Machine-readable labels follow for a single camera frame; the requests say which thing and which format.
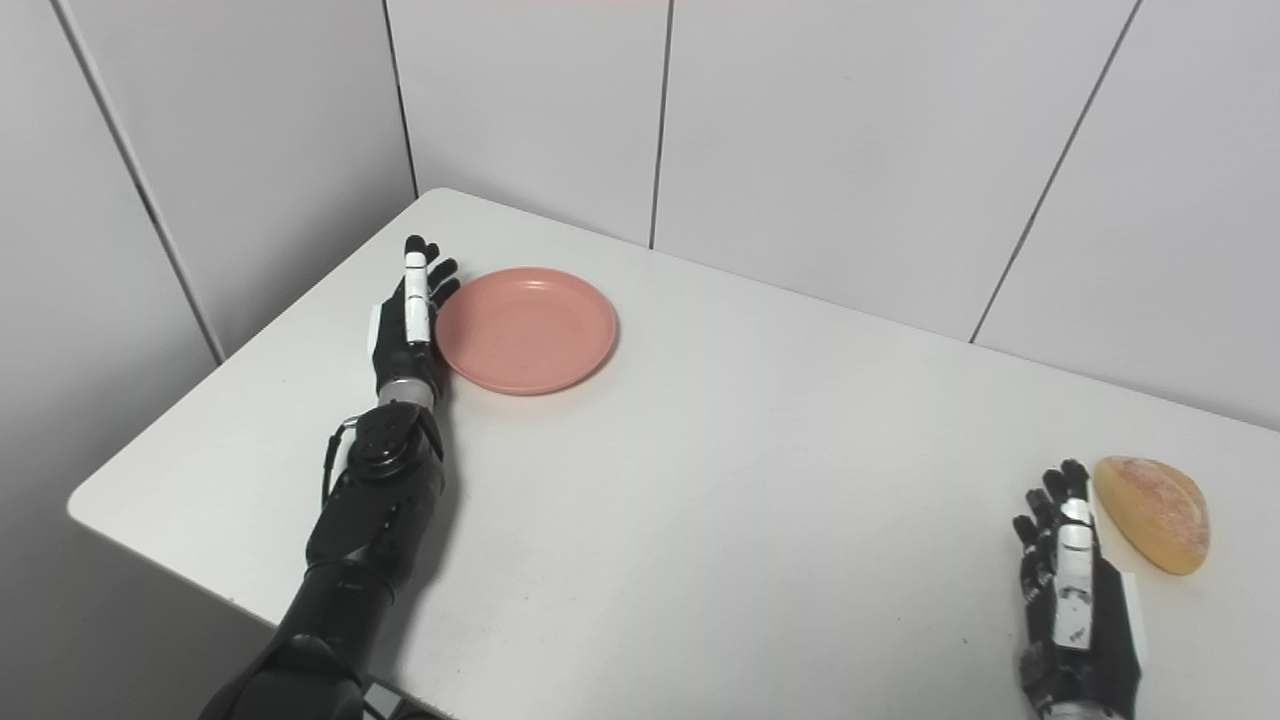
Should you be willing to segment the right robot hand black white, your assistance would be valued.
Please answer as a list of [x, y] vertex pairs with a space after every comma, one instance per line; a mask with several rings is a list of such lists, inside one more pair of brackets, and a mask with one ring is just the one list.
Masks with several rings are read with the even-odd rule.
[[1091, 474], [1065, 459], [1012, 519], [1027, 646], [1018, 661], [1037, 719], [1134, 719], [1142, 680], [1133, 578], [1103, 555]]

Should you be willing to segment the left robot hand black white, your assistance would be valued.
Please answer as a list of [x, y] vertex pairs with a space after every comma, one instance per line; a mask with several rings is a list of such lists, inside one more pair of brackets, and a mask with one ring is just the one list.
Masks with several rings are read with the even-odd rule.
[[371, 364], [383, 404], [396, 398], [422, 406], [442, 396], [436, 319], [460, 290], [458, 263], [420, 234], [404, 241], [403, 269], [390, 297], [378, 307]]

